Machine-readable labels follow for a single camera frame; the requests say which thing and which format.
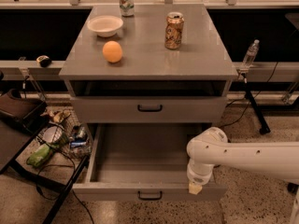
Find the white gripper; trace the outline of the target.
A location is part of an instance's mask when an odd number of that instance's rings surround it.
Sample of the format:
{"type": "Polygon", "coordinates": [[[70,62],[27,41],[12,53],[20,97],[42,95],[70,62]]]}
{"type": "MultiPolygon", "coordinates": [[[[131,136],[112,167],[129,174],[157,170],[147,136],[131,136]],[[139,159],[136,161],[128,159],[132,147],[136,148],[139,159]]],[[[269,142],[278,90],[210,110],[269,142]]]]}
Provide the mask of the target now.
{"type": "Polygon", "coordinates": [[[189,183],[189,193],[197,195],[202,191],[202,186],[209,182],[213,173],[213,164],[204,164],[195,160],[189,160],[187,165],[187,177],[189,183]]]}

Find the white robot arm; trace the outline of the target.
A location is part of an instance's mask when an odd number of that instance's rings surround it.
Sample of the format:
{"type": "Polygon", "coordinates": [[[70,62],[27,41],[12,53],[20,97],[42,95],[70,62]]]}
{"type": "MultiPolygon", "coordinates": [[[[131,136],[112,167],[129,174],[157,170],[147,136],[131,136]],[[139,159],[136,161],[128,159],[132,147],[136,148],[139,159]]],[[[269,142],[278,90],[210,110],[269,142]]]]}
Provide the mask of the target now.
{"type": "Polygon", "coordinates": [[[299,184],[299,143],[229,143],[223,130],[211,127],[187,145],[189,193],[197,195],[215,165],[226,165],[299,184]]]}

